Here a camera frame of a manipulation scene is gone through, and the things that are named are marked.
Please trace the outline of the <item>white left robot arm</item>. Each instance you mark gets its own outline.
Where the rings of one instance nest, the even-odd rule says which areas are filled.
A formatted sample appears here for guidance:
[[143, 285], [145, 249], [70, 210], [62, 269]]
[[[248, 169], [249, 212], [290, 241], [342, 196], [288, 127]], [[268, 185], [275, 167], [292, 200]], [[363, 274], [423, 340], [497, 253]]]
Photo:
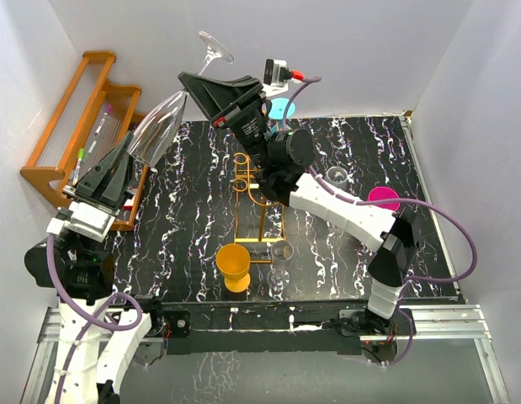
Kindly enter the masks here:
[[48, 403], [118, 403], [120, 387], [141, 340], [164, 326], [161, 311], [115, 292], [114, 260], [104, 250], [120, 209], [131, 196], [134, 159], [127, 132], [120, 143], [63, 192], [47, 238], [24, 255], [40, 288], [56, 291], [61, 316]]

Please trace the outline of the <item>blue plastic wine glass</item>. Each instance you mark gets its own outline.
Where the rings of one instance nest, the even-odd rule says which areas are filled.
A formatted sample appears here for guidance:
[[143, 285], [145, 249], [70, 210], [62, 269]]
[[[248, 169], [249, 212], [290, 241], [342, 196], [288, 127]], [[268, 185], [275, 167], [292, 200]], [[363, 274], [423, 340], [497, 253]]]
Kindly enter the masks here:
[[271, 99], [271, 110], [269, 111], [269, 119], [270, 119], [270, 130], [272, 133], [279, 131], [281, 129], [281, 124], [283, 122], [284, 111], [286, 106], [289, 104], [288, 98], [272, 98]]

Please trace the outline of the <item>clear flute glass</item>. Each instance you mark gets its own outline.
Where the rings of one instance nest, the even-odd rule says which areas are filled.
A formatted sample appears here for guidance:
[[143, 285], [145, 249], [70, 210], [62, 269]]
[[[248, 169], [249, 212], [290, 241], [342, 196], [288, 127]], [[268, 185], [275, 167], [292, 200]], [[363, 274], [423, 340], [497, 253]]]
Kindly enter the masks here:
[[[196, 75], [202, 75], [213, 60], [222, 59], [228, 64], [234, 63], [231, 52], [215, 37], [205, 31], [200, 31], [198, 36], [205, 44], [206, 54]], [[157, 165], [178, 133], [188, 95], [184, 88], [180, 89], [143, 118], [133, 131], [127, 150], [130, 156], [149, 167]]]

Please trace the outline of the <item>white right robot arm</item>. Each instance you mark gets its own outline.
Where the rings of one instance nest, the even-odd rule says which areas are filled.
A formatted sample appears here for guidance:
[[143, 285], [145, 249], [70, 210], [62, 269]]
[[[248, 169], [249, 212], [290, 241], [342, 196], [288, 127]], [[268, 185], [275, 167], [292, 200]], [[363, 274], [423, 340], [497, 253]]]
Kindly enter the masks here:
[[396, 213], [353, 199], [323, 181], [311, 167], [316, 148], [308, 130], [269, 129], [271, 103], [257, 78], [220, 81], [182, 72], [178, 80], [215, 128], [228, 129], [236, 137], [257, 168], [255, 179], [266, 199], [318, 216], [373, 252], [367, 306], [343, 320], [341, 327], [390, 334], [404, 277], [419, 249], [415, 213], [409, 208]]

